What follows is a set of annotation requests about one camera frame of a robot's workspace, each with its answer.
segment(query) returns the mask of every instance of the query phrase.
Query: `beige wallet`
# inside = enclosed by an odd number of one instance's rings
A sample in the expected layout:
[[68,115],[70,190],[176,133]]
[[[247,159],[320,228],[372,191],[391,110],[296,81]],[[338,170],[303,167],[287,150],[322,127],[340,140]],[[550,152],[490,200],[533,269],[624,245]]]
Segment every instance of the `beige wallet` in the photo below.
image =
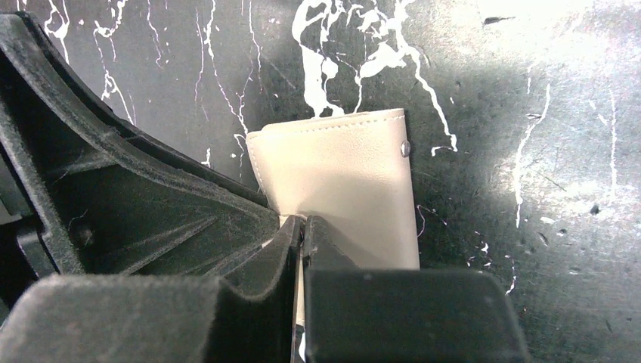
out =
[[419,268],[402,109],[265,126],[249,158],[281,216],[324,217],[333,242],[362,268]]

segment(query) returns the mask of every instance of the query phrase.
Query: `stitched seam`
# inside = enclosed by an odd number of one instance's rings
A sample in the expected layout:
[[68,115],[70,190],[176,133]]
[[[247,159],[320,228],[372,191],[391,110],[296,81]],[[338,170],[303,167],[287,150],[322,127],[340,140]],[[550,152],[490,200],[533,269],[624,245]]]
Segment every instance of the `stitched seam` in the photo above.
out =
[[[319,131],[326,131],[326,130],[350,129],[352,127],[367,125],[367,124],[370,124],[370,123],[384,123],[385,121],[395,121],[397,119],[403,119],[403,118],[405,118],[405,115],[388,117],[386,119],[369,119],[367,121],[361,121],[359,123],[350,123],[348,125],[338,125],[338,126],[326,126],[326,127],[320,127],[320,128],[317,128],[317,129],[309,129],[309,130],[299,130],[299,131],[282,132],[282,133],[270,133],[270,132],[265,133],[265,134],[258,133],[256,136],[250,138],[249,140],[254,140],[254,139],[257,139],[257,138],[263,138],[265,136],[274,137],[274,136],[286,136],[286,135],[291,135],[291,134],[307,134],[307,133],[310,133],[310,132],[319,132]],[[249,160],[250,161],[252,161],[252,160],[254,161],[252,164],[255,167],[254,171],[256,173],[256,176],[258,177],[259,187],[261,188],[261,190],[266,195],[267,191],[265,190],[265,187],[263,186],[262,177],[261,177],[261,174],[260,174],[259,163],[258,163],[258,161],[256,161],[256,159],[254,157],[254,147],[251,146],[251,145],[249,146]]]

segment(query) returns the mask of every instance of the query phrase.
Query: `metal rivet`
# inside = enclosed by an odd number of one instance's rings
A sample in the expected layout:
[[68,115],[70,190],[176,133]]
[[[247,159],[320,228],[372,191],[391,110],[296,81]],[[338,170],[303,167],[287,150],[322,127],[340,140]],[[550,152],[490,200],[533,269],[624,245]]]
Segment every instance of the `metal rivet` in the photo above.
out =
[[410,145],[410,142],[407,140],[403,141],[403,144],[401,144],[401,155],[403,157],[409,157],[411,150],[412,150],[412,145]]

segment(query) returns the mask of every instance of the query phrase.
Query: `black mark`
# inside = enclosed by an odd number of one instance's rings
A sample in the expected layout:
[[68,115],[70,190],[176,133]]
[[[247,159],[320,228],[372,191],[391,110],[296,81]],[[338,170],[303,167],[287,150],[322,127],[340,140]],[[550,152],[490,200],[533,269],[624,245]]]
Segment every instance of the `black mark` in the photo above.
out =
[[545,237],[545,234],[542,234],[540,232],[537,233],[539,234],[539,239],[541,240],[541,242],[543,242],[545,247],[549,247],[550,245],[547,243],[547,237]]
[[486,17],[485,20],[483,20],[483,25],[490,25],[494,23],[498,23],[503,20],[511,20],[514,19],[514,17]]

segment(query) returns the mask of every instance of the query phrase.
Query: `black table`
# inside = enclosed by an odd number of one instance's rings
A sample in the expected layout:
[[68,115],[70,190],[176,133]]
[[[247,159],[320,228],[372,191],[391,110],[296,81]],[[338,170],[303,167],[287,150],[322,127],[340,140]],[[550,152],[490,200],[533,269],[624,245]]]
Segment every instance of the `black table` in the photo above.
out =
[[247,132],[404,108],[421,266],[496,275],[537,361],[639,361],[638,2],[0,4],[121,117],[251,188]]

